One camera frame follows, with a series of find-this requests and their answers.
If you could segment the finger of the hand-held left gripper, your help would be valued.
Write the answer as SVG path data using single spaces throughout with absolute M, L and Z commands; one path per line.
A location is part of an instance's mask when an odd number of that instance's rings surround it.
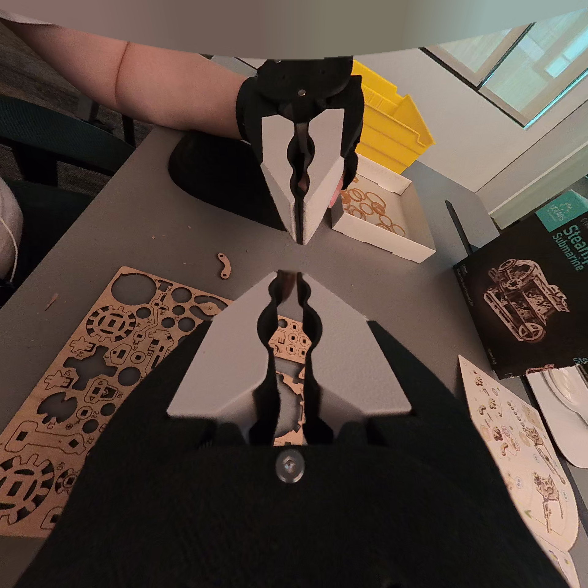
M 343 175 L 341 156 L 343 108 L 327 109 L 308 125 L 315 151 L 307 173 L 309 188 L 303 199 L 302 243 L 307 245 L 320 225 Z
M 288 149 L 295 137 L 295 125 L 280 114 L 262 118 L 261 170 L 278 215 L 297 243 L 295 168 L 289 160 Z

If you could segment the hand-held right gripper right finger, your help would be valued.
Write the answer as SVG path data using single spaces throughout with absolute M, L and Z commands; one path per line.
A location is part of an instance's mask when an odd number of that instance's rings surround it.
M 306 354 L 305 416 L 308 445 L 333 442 L 344 424 L 407 415 L 411 404 L 367 318 L 312 276 L 297 275 Z

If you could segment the person's left forearm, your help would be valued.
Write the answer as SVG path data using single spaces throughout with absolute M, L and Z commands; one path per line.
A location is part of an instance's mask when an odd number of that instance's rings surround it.
M 204 56 L 53 24 L 1 22 L 88 98 L 133 119 L 241 139 L 236 100 L 245 77 Z

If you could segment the laser-cut plywood parts sheet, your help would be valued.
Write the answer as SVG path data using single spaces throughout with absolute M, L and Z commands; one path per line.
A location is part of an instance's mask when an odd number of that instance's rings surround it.
M 234 301 L 122 267 L 1 435 L 1 536 L 45 539 L 89 453 L 114 419 L 143 426 L 144 407 L 168 406 L 210 322 Z M 306 445 L 303 322 L 280 316 L 270 339 L 281 407 L 273 439 Z M 203 419 L 205 426 L 214 421 Z

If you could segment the black model kit box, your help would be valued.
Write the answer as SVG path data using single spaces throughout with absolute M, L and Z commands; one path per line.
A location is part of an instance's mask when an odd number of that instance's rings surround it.
M 455 264 L 500 379 L 587 363 L 587 199 L 569 190 Z

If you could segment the black pad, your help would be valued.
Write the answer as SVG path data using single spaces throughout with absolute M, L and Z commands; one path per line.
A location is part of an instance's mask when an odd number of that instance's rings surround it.
M 286 231 L 254 152 L 243 141 L 188 131 L 169 158 L 168 173 L 198 200 Z

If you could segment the yellow plastic bin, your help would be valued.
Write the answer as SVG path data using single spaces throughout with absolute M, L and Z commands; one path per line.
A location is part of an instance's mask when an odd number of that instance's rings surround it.
M 435 140 L 410 95 L 401 96 L 396 85 L 359 61 L 353 62 L 352 74 L 362 77 L 365 104 L 356 151 L 401 174 Z

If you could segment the pile of tan rubber bands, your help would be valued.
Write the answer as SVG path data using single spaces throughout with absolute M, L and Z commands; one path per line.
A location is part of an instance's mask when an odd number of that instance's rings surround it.
M 401 237 L 408 236 L 399 196 L 374 181 L 357 175 L 347 189 L 341 191 L 341 199 L 347 214 Z

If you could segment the white cardboard box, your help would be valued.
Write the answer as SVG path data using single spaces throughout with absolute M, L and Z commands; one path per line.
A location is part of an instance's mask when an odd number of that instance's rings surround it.
M 413 182 L 362 155 L 357 157 L 356 176 L 374 181 L 399 196 L 408 224 L 408 236 L 401 237 L 347 214 L 343 210 L 341 195 L 330 211 L 332 229 L 416 263 L 435 254 L 436 245 Z

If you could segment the black slender stick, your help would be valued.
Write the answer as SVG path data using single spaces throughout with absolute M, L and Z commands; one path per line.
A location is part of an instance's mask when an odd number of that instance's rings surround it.
M 474 251 L 476 251 L 476 248 L 469 242 L 468 237 L 466 236 L 466 232 L 462 226 L 462 223 L 460 222 L 460 219 L 458 217 L 458 214 L 457 214 L 452 202 L 450 202 L 449 200 L 445 200 L 445 205 L 446 205 L 447 211 L 449 212 L 449 215 L 452 219 L 454 227 L 458 233 L 459 239 L 460 239 L 463 247 L 465 248 L 467 256 L 472 255 L 474 253 Z

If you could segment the illustrated instruction booklet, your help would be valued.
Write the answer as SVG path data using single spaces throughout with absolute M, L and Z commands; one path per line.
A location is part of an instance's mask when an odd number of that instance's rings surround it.
M 523 521 L 571 587 L 579 587 L 569 550 L 579 516 L 574 492 L 539 412 L 459 356 L 474 426 L 484 438 Z

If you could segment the white plastic packaging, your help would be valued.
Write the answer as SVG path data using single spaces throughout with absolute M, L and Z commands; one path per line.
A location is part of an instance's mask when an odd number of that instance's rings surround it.
M 529 369 L 526 378 L 563 455 L 587 468 L 587 371 L 583 366 Z

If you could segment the dark office chair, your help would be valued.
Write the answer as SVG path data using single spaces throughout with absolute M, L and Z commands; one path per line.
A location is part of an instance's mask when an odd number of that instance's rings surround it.
M 113 176 L 135 150 L 106 130 L 21 99 L 1 95 L 1 145 L 22 180 L 2 178 L 23 216 L 12 282 L 1 278 L 1 305 L 69 230 L 93 197 L 58 187 L 58 162 Z

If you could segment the large glass window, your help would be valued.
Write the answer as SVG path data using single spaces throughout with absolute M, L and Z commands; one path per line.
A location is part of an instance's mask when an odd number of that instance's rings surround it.
M 587 79 L 587 8 L 421 51 L 528 128 Z

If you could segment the person's white shirt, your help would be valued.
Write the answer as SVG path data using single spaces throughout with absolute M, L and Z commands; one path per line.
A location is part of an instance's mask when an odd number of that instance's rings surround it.
M 17 199 L 1 179 L 1 278 L 12 282 L 18 263 L 23 216 Z

